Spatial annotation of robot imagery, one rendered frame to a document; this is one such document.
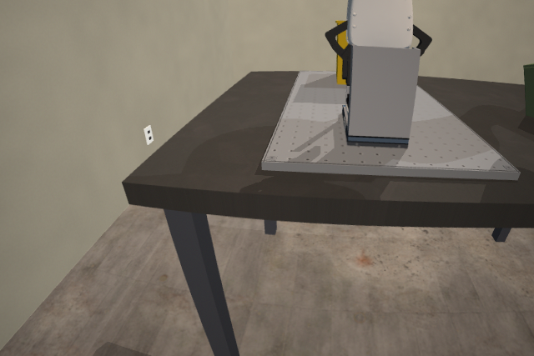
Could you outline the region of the yellow square bin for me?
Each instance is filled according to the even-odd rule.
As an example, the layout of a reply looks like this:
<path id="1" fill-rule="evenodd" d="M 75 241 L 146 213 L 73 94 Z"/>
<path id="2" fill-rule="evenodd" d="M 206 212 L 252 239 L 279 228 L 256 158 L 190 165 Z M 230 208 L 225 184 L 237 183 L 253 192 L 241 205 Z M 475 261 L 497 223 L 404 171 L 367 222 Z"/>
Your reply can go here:
<path id="1" fill-rule="evenodd" d="M 338 23 L 338 25 L 342 24 L 343 22 L 345 22 L 345 21 L 336 21 L 336 23 Z M 345 47 L 348 45 L 348 42 L 346 41 L 346 30 L 338 35 L 337 43 L 343 49 L 345 49 Z M 337 54 L 337 58 L 338 58 L 338 65 L 336 64 L 337 84 L 346 84 L 345 79 L 342 79 L 342 61 L 343 61 L 343 59 L 338 54 Z"/>

